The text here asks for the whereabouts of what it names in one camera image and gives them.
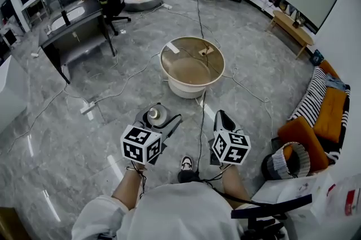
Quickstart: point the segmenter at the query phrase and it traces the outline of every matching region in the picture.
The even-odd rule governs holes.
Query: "black and white striped cushion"
[[[306,95],[302,98],[299,105],[293,111],[289,120],[304,116],[307,123],[313,127],[320,113],[323,98],[326,94],[326,74],[320,68],[316,67],[307,88]]]

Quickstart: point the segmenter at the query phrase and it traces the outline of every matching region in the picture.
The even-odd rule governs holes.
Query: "white shirt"
[[[152,189],[130,211],[119,200],[103,195],[84,207],[72,239],[97,239],[103,233],[116,240],[237,240],[248,221],[231,219],[231,211],[222,196],[198,182]],[[288,240],[287,231],[281,231]]]

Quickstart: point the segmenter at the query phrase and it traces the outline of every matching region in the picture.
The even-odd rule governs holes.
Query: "marble floor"
[[[92,120],[80,113],[84,106],[81,97],[94,101],[120,92],[127,77],[141,70],[166,42],[184,35],[200,36],[196,0],[164,2],[172,5],[171,12],[194,20],[160,8],[149,15],[130,14],[130,23],[117,22],[118,30],[126,30],[112,38],[118,64],[108,70],[117,59],[102,44],[69,65],[71,84],[66,92],[72,96],[61,92],[31,131],[12,146],[14,139],[29,129],[35,117],[65,87],[42,51],[38,58],[30,56],[38,50],[40,26],[13,50],[29,76],[29,104],[0,134],[0,206],[15,207],[33,239],[70,239],[71,227],[84,205],[100,194],[112,193],[129,164],[120,152],[120,136],[148,104],[161,102],[182,114],[183,123],[166,140],[168,147],[156,165],[149,167],[146,191],[176,182],[182,155],[197,157],[201,107],[195,100],[181,99],[170,91],[162,81],[157,56],[143,73],[129,81],[122,95],[99,102],[92,111]],[[265,32],[270,19],[246,2],[200,0],[199,8],[201,21],[212,30],[203,29],[205,38],[221,45],[225,74],[231,75],[237,67],[238,81],[258,97],[269,97],[266,105],[275,136],[304,94],[312,73],[309,57],[304,54],[295,60],[300,47],[279,28]],[[260,163],[271,151],[271,121],[263,103],[222,77],[208,89],[206,104],[213,112],[226,111],[250,136],[252,149],[239,170],[248,192],[254,194],[264,181]],[[217,173],[216,167],[209,166],[212,125],[206,114],[200,161],[204,178]]]

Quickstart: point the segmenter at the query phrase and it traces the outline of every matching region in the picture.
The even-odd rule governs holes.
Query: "red label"
[[[355,197],[355,190],[349,191],[346,197],[346,204],[345,204],[345,215],[350,216],[352,215],[352,203]]]

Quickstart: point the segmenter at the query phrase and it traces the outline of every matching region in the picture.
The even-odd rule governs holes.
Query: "white sleeve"
[[[99,234],[115,235],[128,208],[119,200],[102,195],[81,211],[72,229],[72,240],[98,239]]]

